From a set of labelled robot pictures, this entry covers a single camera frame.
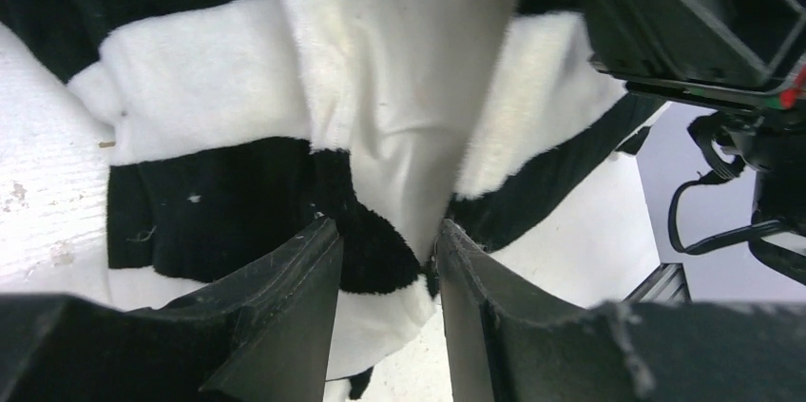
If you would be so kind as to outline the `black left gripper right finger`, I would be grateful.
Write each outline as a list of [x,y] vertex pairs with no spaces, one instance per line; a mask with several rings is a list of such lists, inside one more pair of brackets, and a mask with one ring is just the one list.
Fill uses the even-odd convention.
[[455,223],[436,243],[457,401],[801,401],[798,304],[606,302],[529,283]]

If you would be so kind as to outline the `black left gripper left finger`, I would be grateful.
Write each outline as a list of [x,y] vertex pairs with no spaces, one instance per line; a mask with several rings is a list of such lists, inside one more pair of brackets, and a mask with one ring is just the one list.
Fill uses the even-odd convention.
[[1,298],[5,401],[319,401],[342,243],[320,219],[162,309]]

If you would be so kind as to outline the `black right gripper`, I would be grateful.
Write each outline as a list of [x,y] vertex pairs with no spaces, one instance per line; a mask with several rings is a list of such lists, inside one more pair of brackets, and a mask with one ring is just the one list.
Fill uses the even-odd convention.
[[805,0],[583,0],[592,65],[636,96],[707,109],[688,127],[709,165],[701,185],[756,171],[748,225],[673,248],[704,255],[745,243],[805,279]]

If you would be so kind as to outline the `black white striped pillowcase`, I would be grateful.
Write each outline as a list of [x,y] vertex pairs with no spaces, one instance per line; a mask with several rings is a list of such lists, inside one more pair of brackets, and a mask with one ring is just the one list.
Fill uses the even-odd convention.
[[508,262],[574,206],[566,296],[637,281],[600,170],[663,105],[597,72],[578,0],[1,0],[34,76],[102,124],[106,228],[42,245],[22,288],[160,307],[319,217],[344,240],[323,397],[358,401],[434,316],[450,218]]

